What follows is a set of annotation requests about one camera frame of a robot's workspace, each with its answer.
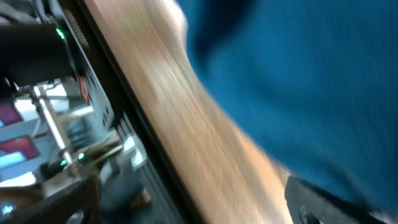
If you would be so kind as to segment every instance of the blue fabric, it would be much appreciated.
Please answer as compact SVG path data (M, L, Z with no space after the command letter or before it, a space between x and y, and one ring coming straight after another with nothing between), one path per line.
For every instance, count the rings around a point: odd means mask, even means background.
M200 81L264 151L398 211L397 0L179 0Z

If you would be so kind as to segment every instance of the screen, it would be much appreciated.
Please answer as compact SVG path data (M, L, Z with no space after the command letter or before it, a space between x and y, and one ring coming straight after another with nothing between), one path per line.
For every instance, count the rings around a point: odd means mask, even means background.
M0 105L0 128L22 121L14 105Z
M0 169L38 156L39 153L28 136L0 142Z

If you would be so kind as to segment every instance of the wood grain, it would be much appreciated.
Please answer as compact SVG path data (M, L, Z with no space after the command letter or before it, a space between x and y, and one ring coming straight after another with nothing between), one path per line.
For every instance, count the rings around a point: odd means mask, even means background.
M291 223L282 168L204 91L170 0L85 2L205 221Z

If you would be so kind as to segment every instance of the green light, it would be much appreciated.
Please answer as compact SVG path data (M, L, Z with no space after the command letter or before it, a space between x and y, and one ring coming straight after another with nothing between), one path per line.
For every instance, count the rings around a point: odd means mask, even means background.
M85 157L84 153L79 153L79 156L78 156L79 159L82 159L84 157Z
M63 32L58 28L57 28L57 33L61 37L62 40L65 38L65 34L63 34Z

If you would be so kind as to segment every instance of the wooden surface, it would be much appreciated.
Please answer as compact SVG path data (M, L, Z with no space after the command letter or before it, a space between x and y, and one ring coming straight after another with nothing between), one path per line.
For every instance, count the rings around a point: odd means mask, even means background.
M199 84L170 0L85 2L205 221L291 223L281 169Z

